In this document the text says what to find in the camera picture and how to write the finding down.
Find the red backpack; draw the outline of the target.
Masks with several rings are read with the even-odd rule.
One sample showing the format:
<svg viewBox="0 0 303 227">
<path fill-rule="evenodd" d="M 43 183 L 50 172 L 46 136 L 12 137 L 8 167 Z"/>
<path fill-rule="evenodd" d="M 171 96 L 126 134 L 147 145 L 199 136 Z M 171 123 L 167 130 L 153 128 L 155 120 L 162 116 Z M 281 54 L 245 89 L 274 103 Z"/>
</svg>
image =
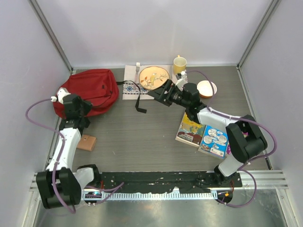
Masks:
<svg viewBox="0 0 303 227">
<path fill-rule="evenodd" d="M 86 116 L 92 117 L 106 113 L 112 107 L 119 97 L 118 86 L 126 82 L 116 81 L 110 69 L 92 69 L 71 75 L 61 88 L 91 102 L 92 109 Z"/>
</svg>

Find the yellow landscape paperback book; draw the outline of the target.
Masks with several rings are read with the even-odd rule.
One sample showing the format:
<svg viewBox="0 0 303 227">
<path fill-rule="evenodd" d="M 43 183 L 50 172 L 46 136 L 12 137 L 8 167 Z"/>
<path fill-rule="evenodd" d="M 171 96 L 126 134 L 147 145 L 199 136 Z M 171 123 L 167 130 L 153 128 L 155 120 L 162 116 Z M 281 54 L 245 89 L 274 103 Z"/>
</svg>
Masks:
<svg viewBox="0 0 303 227">
<path fill-rule="evenodd" d="M 184 113 L 175 140 L 193 147 L 199 147 L 205 131 L 205 125 L 189 120 Z"/>
</svg>

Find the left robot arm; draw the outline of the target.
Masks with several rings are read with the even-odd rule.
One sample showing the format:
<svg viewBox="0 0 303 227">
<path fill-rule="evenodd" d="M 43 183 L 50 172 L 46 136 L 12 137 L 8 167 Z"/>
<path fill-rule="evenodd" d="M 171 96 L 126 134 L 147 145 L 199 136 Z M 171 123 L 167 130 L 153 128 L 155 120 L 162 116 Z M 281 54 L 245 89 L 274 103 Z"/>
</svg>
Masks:
<svg viewBox="0 0 303 227">
<path fill-rule="evenodd" d="M 92 109 L 92 104 L 79 95 L 66 92 L 57 94 L 57 98 L 63 105 L 63 119 L 55 131 L 60 141 L 54 159 L 43 172 L 37 173 L 36 184 L 44 208 L 66 207 L 74 213 L 75 205 L 81 201 L 82 190 L 86 186 L 95 189 L 101 182 L 95 164 L 80 166 L 75 173 L 71 170 L 83 130 L 90 125 L 86 115 Z"/>
</svg>

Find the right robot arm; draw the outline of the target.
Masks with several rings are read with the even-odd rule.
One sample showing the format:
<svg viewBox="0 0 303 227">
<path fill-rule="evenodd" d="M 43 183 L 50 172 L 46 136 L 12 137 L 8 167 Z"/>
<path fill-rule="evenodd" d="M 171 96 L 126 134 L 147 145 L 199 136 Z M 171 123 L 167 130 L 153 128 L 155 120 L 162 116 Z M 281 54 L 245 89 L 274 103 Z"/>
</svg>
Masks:
<svg viewBox="0 0 303 227">
<path fill-rule="evenodd" d="M 267 148 L 267 141 L 251 115 L 225 115 L 207 107 L 199 96 L 196 84 L 186 83 L 180 90 L 170 79 L 161 87 L 148 91 L 156 101 L 185 108 L 189 120 L 212 126 L 227 134 L 231 154 L 214 169 L 214 183 L 226 186 L 247 161 Z"/>
</svg>

